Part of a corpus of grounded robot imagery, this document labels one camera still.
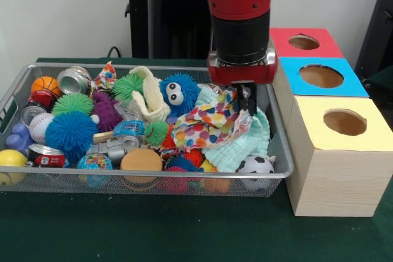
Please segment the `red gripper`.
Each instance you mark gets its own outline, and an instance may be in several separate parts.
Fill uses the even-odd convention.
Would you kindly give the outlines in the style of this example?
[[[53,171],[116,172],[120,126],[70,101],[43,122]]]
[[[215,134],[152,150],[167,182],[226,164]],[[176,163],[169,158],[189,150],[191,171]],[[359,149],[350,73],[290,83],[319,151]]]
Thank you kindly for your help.
[[[219,64],[217,58],[208,59],[208,72],[213,83],[223,86],[236,84],[239,111],[246,111],[246,98],[244,96],[243,85],[237,83],[248,83],[247,87],[250,92],[247,99],[247,109],[250,115],[255,115],[257,113],[257,85],[271,84],[277,73],[277,69],[277,58],[275,58],[272,64],[237,66],[222,66]]]

